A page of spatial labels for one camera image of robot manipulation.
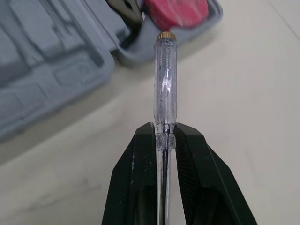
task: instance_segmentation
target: white table surface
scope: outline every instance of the white table surface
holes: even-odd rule
[[[229,165],[260,225],[300,224],[300,7],[281,2],[221,0],[222,22],[178,51],[177,121]],[[109,84],[2,144],[0,224],[101,224],[114,165],[153,121],[153,74],[153,63],[117,66]],[[183,225],[172,156],[171,224]]]

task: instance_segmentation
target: brass cap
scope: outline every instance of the brass cap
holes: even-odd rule
[[[169,31],[164,31],[164,32],[161,32],[156,41],[160,40],[160,39],[163,39],[163,38],[169,38],[169,39],[172,39],[173,41],[176,41],[176,36],[175,34],[173,34],[172,32],[169,32]]]

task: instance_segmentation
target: gray plastic tool case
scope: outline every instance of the gray plastic tool case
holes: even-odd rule
[[[222,17],[208,0],[209,17],[194,30],[173,29],[178,44]],[[105,0],[0,0],[0,140],[103,84],[114,70],[154,58],[160,30],[149,17],[126,49],[130,34]]]

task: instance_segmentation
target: transparent plastic handle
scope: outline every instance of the transparent plastic handle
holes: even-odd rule
[[[177,118],[177,45],[171,38],[156,41],[154,117],[157,133],[173,132]]]

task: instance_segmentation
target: screwdriver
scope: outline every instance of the screwdriver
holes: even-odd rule
[[[158,150],[157,224],[169,224],[171,150],[177,118],[177,45],[176,36],[162,32],[155,43],[154,118]]]

